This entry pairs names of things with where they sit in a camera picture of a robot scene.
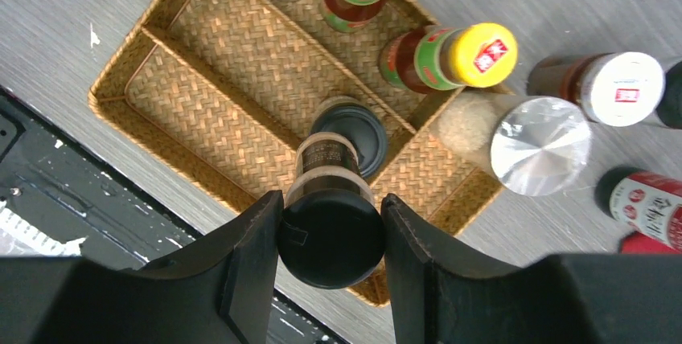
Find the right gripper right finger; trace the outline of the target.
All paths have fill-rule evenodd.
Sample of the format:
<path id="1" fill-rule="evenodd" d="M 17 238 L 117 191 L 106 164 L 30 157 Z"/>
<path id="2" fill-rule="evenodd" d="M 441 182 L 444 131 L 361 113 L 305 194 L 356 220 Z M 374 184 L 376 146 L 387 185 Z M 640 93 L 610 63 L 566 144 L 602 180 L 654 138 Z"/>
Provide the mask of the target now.
<path id="1" fill-rule="evenodd" d="M 554 254 L 518 268 L 381 203 L 399 343 L 678 343 L 678 255 Z"/>

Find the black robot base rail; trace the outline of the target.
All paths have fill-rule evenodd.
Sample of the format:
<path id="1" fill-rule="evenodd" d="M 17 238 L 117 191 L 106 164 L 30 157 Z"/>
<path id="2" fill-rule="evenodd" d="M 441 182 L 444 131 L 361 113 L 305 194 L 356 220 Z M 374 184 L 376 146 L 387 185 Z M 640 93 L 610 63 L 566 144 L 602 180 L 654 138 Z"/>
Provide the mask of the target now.
<path id="1" fill-rule="evenodd" d="M 83 257 L 138 270 L 203 237 L 8 92 L 1 94 L 1 233 L 10 257 Z M 263 343 L 341 337 L 273 288 Z"/>

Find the woven divided tray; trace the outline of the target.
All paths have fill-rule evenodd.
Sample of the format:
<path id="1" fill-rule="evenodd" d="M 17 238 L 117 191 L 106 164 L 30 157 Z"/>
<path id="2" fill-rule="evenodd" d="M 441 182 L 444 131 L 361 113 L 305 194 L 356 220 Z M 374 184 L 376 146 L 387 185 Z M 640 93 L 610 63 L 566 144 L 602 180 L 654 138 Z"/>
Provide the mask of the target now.
<path id="1" fill-rule="evenodd" d="M 356 33 L 326 24 L 322 0 L 153 0 L 88 93 L 90 109 L 235 213 L 288 191 L 296 151 L 323 101 L 374 113 L 388 153 L 368 179 L 457 235 L 503 190 L 429 126 L 459 91 L 392 88 L 384 45 L 437 23 L 416 0 L 386 0 Z"/>

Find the clear vinegar bottle red label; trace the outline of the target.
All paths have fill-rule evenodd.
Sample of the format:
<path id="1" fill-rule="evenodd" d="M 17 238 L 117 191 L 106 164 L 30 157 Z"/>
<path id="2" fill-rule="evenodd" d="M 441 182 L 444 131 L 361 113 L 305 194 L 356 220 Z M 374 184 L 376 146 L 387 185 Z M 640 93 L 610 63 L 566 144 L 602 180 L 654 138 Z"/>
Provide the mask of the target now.
<path id="1" fill-rule="evenodd" d="M 598 208 L 634 232 L 681 252 L 681 181 L 633 166 L 608 170 L 594 188 Z"/>

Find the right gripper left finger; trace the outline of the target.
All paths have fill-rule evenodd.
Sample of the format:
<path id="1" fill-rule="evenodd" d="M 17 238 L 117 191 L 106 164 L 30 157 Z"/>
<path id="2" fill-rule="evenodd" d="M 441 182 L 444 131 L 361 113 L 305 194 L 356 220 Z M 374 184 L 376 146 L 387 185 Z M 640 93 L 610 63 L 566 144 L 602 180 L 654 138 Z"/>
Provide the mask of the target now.
<path id="1" fill-rule="evenodd" d="M 1 261 L 4 343 L 263 343 L 283 195 L 138 270 L 83 257 Z"/>

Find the white lid sauce jar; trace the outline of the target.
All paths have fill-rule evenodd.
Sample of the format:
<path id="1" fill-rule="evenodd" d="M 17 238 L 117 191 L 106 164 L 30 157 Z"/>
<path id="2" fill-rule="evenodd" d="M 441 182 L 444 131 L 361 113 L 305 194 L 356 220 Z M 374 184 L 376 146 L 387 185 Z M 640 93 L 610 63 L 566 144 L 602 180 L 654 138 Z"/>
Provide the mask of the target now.
<path id="1" fill-rule="evenodd" d="M 627 127 L 655 110 L 664 86 L 665 72 L 657 59 L 625 51 L 550 56 L 531 70 L 526 92 L 576 104 L 591 121 Z"/>

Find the black lid spice grinder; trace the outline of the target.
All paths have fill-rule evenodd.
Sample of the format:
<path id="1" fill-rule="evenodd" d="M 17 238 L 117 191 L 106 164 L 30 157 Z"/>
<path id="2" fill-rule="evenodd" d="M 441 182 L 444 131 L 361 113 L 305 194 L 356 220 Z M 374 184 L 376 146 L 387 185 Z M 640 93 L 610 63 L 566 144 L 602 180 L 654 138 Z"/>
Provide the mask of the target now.
<path id="1" fill-rule="evenodd" d="M 310 134 L 332 132 L 344 136 L 358 155 L 363 178 L 374 176 L 388 156 L 388 134 L 378 116 L 350 96 L 325 99 L 315 111 Z"/>

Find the small black cap bottle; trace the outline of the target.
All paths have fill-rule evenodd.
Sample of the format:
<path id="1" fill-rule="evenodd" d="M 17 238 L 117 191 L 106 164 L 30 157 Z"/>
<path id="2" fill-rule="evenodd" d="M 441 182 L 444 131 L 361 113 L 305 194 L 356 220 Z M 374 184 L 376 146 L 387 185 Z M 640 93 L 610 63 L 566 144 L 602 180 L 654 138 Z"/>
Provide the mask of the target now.
<path id="1" fill-rule="evenodd" d="M 360 176 L 355 147 L 337 133 L 314 133 L 296 157 L 277 233 L 279 256 L 307 285 L 356 285 L 383 258 L 385 230 L 375 196 Z"/>

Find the silver lid tall glass jar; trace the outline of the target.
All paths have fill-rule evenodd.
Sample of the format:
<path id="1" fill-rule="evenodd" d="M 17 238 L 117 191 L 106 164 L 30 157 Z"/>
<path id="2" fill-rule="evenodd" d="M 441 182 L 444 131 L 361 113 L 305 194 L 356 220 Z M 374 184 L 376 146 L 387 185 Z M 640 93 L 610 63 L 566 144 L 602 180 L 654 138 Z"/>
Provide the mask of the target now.
<path id="1" fill-rule="evenodd" d="M 551 96 L 466 90 L 429 125 L 454 154 L 524 196 L 565 189 L 585 168 L 589 121 L 575 104 Z"/>

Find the red cloth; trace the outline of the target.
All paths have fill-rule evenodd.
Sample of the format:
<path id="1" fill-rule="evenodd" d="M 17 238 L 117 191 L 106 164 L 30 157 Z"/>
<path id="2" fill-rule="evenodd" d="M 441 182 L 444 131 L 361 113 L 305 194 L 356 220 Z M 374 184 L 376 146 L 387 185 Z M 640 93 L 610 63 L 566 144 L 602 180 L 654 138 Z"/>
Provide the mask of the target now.
<path id="1" fill-rule="evenodd" d="M 649 238 L 639 232 L 633 232 L 624 237 L 619 243 L 618 252 L 621 254 L 680 254 L 674 248 L 670 248 L 666 244 L 662 244 L 658 240 Z"/>

